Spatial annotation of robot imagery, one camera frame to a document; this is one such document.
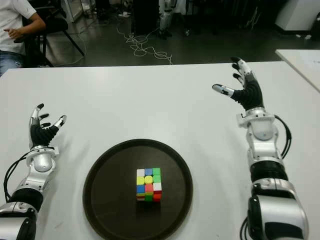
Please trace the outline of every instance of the jeans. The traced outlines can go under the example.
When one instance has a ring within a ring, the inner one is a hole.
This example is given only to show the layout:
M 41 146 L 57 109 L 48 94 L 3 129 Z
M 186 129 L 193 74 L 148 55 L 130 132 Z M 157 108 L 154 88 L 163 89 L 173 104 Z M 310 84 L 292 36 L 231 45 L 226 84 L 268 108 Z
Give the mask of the jeans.
M 8 69 L 23 68 L 24 56 L 19 53 L 0 50 L 0 77 Z

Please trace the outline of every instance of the dark brown tray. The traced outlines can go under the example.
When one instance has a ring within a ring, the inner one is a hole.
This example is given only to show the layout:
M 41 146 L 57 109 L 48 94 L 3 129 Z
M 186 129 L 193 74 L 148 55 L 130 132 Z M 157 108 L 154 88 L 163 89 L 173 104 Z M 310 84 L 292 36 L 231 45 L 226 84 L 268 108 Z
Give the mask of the dark brown tray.
M 162 199 L 136 201 L 137 169 L 161 168 Z M 171 147 L 150 139 L 122 142 L 94 163 L 83 188 L 83 206 L 93 229 L 110 240 L 158 240 L 185 219 L 193 195 L 192 177 Z

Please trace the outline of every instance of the chair leg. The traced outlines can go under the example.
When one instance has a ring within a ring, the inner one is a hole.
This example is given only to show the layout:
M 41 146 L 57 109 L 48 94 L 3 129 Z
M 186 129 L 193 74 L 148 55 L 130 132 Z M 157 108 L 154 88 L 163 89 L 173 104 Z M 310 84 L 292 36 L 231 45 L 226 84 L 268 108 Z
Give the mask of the chair leg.
M 43 57 L 44 61 L 46 61 L 46 64 L 48 64 L 48 66 L 50 68 L 54 68 L 55 66 L 53 66 L 53 64 L 48 60 L 48 58 L 46 58 L 45 56 Z
M 36 45 L 38 49 L 40 50 L 40 35 L 36 36 Z
M 64 30 L 63 33 L 70 40 L 70 42 L 75 46 L 76 49 L 81 53 L 82 56 L 85 56 L 84 52 L 80 49 L 80 47 L 76 44 L 76 42 L 71 38 L 71 36 Z
M 42 42 L 42 53 L 44 57 L 46 57 L 46 51 L 47 51 L 47 34 L 44 34 L 43 42 Z

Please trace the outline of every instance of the rubik's cube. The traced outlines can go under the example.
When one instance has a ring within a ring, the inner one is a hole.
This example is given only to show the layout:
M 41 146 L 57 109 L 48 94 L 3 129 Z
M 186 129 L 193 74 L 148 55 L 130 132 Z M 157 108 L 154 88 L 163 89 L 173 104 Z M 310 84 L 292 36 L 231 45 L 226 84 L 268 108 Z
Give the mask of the rubik's cube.
M 136 199 L 146 202 L 160 202 L 162 196 L 160 168 L 136 170 Z

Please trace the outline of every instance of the gray floor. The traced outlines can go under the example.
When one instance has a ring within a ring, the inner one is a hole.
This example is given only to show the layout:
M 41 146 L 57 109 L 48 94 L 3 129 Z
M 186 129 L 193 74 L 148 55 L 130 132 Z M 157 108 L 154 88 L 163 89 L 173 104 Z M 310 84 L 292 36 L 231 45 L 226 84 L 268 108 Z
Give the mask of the gray floor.
M 130 18 L 119 21 L 115 16 L 103 23 L 81 17 L 69 25 L 68 32 L 86 51 L 85 58 L 81 59 L 63 33 L 48 37 L 47 57 L 55 66 L 69 67 L 167 65 L 168 60 L 156 59 L 152 54 L 134 56 L 130 44 L 117 32 L 118 27 L 128 35 L 130 22 Z M 143 47 L 152 46 L 158 52 L 167 52 L 175 65 L 228 63 L 230 56 L 239 56 L 247 62 L 279 61 L 276 49 L 320 49 L 320 42 L 282 35 L 274 29 L 220 29 L 213 35 L 210 28 L 204 26 L 201 33 L 186 37 L 182 23 L 175 22 L 170 30 L 172 37 L 163 40 L 151 35 Z

